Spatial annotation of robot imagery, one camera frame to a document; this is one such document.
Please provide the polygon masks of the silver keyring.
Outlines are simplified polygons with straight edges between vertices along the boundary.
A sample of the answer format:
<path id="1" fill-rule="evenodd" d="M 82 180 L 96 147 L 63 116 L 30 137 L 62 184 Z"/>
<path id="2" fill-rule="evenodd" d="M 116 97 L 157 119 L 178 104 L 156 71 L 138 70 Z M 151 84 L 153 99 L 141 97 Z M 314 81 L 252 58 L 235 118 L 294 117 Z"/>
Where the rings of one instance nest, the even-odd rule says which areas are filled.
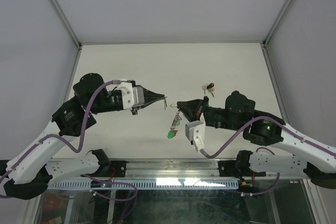
<path id="1" fill-rule="evenodd" d="M 177 121 L 182 121 L 182 118 L 180 116 L 180 109 L 177 106 L 177 104 L 173 103 L 173 104 L 170 105 L 170 107 L 176 109 L 176 113 L 175 113 L 175 116 L 173 118 L 173 121 L 172 121 L 172 124 L 171 124 L 171 127 L 170 127 L 171 130 L 174 130 L 177 127 L 176 122 Z"/>

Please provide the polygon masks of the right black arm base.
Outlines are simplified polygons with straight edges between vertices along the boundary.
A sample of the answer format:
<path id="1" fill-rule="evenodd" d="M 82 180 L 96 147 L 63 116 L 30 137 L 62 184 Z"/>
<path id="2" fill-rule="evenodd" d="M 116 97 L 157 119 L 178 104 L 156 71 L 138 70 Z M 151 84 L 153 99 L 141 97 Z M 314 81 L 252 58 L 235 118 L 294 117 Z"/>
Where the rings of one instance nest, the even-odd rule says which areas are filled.
<path id="1" fill-rule="evenodd" d="M 220 177 L 266 177 L 266 172 L 254 172 L 246 165 L 236 167 L 235 160 L 218 161 L 217 164 Z"/>

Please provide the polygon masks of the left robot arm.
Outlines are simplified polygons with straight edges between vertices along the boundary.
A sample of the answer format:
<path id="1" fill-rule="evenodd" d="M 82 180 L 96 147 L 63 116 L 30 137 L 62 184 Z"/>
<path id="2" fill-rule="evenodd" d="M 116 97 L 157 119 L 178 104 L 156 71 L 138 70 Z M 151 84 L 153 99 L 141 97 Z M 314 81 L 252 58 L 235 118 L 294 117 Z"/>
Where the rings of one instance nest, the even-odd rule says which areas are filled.
<path id="1" fill-rule="evenodd" d="M 63 162 L 51 158 L 63 147 L 75 154 L 82 151 L 85 131 L 96 124 L 95 114 L 130 111 L 165 101 L 166 96 L 155 93 L 134 80 L 104 82 L 98 73 L 88 73 L 73 86 L 74 96 L 51 116 L 45 129 L 18 156 L 1 161 L 1 198 L 29 200 L 44 193 L 49 186 L 64 179 L 83 175 L 106 175 L 110 158 L 102 149 L 91 150 L 84 157 Z"/>

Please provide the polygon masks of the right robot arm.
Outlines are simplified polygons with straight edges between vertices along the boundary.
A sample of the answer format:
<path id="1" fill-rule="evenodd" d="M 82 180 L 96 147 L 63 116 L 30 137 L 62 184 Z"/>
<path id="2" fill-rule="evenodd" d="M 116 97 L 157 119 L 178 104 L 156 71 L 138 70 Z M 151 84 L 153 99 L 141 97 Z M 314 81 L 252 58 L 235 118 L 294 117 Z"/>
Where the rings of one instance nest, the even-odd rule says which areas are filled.
<path id="1" fill-rule="evenodd" d="M 188 121 L 187 139 L 208 159 L 218 157 L 238 135 L 260 149 L 272 147 L 292 154 L 266 156 L 257 151 L 239 151 L 235 162 L 237 177 L 274 172 L 301 176 L 316 186 L 335 189 L 335 147 L 302 134 L 273 114 L 256 110 L 255 102 L 240 92 L 233 91 L 224 108 L 210 106 L 208 97 L 179 101 L 176 107 Z M 212 155 L 205 150 L 207 127 L 234 131 Z"/>

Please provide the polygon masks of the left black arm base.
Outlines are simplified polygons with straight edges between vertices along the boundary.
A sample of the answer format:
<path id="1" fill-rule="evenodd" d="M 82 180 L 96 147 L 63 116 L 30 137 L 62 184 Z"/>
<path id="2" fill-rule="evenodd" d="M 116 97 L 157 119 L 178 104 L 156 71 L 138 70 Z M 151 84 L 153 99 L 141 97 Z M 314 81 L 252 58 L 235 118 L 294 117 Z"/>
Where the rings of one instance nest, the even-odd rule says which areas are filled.
<path id="1" fill-rule="evenodd" d="M 91 174 L 93 177 L 112 177 L 122 178 L 126 175 L 127 161 L 125 160 L 111 160 L 108 167 L 98 169 L 95 173 Z"/>

